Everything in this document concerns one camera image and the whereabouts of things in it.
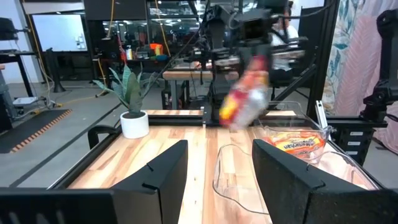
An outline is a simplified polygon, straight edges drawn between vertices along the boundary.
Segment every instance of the curtain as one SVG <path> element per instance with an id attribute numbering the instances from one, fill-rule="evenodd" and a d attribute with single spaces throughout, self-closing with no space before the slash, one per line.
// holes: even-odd
<path id="1" fill-rule="evenodd" d="M 340 1 L 322 98 L 330 114 L 356 116 L 364 109 L 363 98 L 372 94 L 379 79 L 381 38 L 376 18 L 395 8 L 395 0 Z M 387 112 L 398 116 L 398 103 Z M 398 153 L 398 124 L 386 121 L 388 127 L 378 129 L 374 137 Z"/>

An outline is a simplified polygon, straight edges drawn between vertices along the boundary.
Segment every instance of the whiteboard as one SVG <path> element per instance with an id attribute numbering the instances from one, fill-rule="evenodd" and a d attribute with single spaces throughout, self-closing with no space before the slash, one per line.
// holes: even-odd
<path id="1" fill-rule="evenodd" d="M 43 51 L 87 51 L 80 15 L 33 15 Z"/>

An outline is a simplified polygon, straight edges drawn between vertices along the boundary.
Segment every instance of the person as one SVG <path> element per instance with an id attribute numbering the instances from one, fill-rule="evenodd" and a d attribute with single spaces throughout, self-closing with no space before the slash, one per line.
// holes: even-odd
<path id="1" fill-rule="evenodd" d="M 285 10 L 285 16 L 292 15 L 292 6 L 293 2 L 289 1 L 289 7 Z M 299 37 L 299 33 L 296 28 L 290 25 L 290 19 L 280 19 L 279 23 L 274 26 L 274 29 L 278 31 L 280 35 L 284 36 L 283 24 L 282 21 L 285 21 L 285 26 L 287 30 L 287 36 L 289 39 Z M 273 46 L 282 45 L 284 42 L 275 34 L 272 35 L 272 43 Z M 273 80 L 290 80 L 293 76 L 292 68 L 289 66 L 288 60 L 283 59 L 274 59 L 274 68 L 270 71 L 270 81 Z"/>

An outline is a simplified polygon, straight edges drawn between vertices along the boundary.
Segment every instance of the white flower pot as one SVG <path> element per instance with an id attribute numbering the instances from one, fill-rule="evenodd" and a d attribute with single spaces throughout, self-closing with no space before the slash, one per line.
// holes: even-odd
<path id="1" fill-rule="evenodd" d="M 128 113 L 128 111 L 120 115 L 120 123 L 122 125 L 122 132 L 125 138 L 141 138 L 149 133 L 148 114 L 145 111 L 142 112 L 145 113 L 144 116 L 134 119 L 123 118 L 123 115 Z"/>

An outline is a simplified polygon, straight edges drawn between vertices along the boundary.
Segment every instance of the pink curtain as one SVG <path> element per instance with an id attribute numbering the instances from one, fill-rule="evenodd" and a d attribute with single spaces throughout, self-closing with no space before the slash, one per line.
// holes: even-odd
<path id="1" fill-rule="evenodd" d="M 381 38 L 377 32 L 376 17 L 358 16 L 336 94 L 336 115 L 359 115 L 364 109 L 363 98 L 373 92 L 379 80 Z M 398 116 L 398 103 L 388 107 L 387 112 Z M 398 153 L 398 123 L 388 118 L 386 121 L 388 127 L 378 129 L 374 137 Z"/>

